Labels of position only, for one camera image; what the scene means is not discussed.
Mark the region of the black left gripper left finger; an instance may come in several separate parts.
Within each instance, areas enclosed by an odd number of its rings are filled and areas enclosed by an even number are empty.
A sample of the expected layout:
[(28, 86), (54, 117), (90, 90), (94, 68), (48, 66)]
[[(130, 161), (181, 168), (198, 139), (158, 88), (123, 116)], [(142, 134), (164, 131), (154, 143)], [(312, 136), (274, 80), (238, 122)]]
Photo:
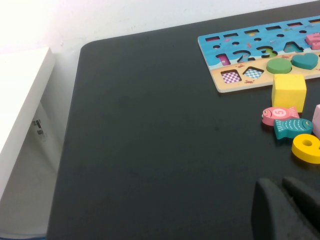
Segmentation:
[(251, 227), (255, 240), (318, 240), (316, 230), (298, 209), (281, 184), (257, 180), (254, 188)]

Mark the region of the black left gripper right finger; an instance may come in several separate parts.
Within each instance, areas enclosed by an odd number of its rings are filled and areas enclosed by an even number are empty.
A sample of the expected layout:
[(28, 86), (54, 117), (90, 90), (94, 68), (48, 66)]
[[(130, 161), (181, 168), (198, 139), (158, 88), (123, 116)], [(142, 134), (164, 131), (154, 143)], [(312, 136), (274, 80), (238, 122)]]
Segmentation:
[(282, 186), (316, 230), (320, 229), (320, 192), (294, 177), (284, 177)]

